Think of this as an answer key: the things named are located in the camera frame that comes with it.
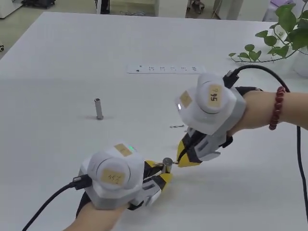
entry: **plant stem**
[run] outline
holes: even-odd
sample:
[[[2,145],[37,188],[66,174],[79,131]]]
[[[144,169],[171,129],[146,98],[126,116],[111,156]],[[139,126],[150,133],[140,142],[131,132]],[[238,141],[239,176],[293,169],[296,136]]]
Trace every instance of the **plant stem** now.
[[[304,10],[305,10],[305,7],[306,7],[307,3],[308,3],[308,1],[306,1],[306,2],[305,2],[305,4],[303,5],[303,8],[302,8],[302,13],[301,13],[301,15],[300,15],[299,19],[301,19],[301,18],[302,18],[302,15],[303,15],[303,12],[304,12]]]
[[[301,52],[302,54],[308,55],[308,54],[306,54],[306,53],[303,53],[301,50],[298,50],[298,51]]]
[[[286,43],[284,43],[284,41],[280,38],[280,36],[279,36],[279,35],[277,35],[277,33],[276,33],[276,31],[275,31],[275,27],[274,27],[273,31],[274,31],[274,35],[276,35],[276,37],[278,37],[278,38],[279,38],[279,40],[283,43],[283,45],[287,45],[287,44],[286,44]]]
[[[275,61],[277,61],[277,60],[281,60],[281,59],[287,59],[287,58],[289,58],[291,55],[293,55],[295,52],[297,52],[297,50],[296,51],[293,51],[291,54],[289,54],[288,56],[286,56],[285,58],[279,58],[279,59],[273,59],[273,60],[266,60],[266,61],[260,61],[259,59],[259,61],[258,62],[254,62],[254,63],[268,63],[268,62],[275,62]],[[243,61],[242,59],[240,60],[240,61],[235,61],[236,63],[250,63],[249,61]]]

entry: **white pot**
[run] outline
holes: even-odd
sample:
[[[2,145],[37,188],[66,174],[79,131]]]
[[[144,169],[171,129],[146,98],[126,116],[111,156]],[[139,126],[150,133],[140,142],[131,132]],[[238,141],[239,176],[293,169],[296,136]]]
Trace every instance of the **white pot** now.
[[[307,47],[301,49],[301,51],[305,54],[308,54]],[[303,53],[298,53],[296,55],[293,69],[303,77],[308,77],[308,55],[305,55]]]

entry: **red bead bracelet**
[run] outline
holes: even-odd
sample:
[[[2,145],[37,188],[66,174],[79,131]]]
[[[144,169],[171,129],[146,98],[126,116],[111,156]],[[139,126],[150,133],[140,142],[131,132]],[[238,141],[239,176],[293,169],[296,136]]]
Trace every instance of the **red bead bracelet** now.
[[[277,89],[277,93],[276,93],[273,115],[272,115],[272,117],[270,119],[270,123],[269,123],[270,124],[269,125],[270,130],[275,130],[276,127],[277,127],[277,124],[279,122],[284,94],[285,94],[285,88],[279,87]]]

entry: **metal peg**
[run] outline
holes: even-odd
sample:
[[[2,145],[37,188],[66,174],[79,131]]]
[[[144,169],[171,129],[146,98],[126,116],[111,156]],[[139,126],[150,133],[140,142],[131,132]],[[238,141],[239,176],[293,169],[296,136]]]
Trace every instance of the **metal peg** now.
[[[96,119],[97,120],[102,120],[104,119],[103,113],[102,113],[102,106],[101,106],[101,100],[100,99],[95,99],[95,109],[96,109]]]
[[[162,173],[170,173],[172,169],[173,161],[171,158],[166,157],[163,159],[163,170]]]

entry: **power strip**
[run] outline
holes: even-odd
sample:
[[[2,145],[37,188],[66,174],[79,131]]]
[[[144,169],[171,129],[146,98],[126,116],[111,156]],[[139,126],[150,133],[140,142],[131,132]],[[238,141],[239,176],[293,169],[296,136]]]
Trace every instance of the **power strip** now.
[[[205,67],[199,65],[128,65],[129,74],[202,74]]]

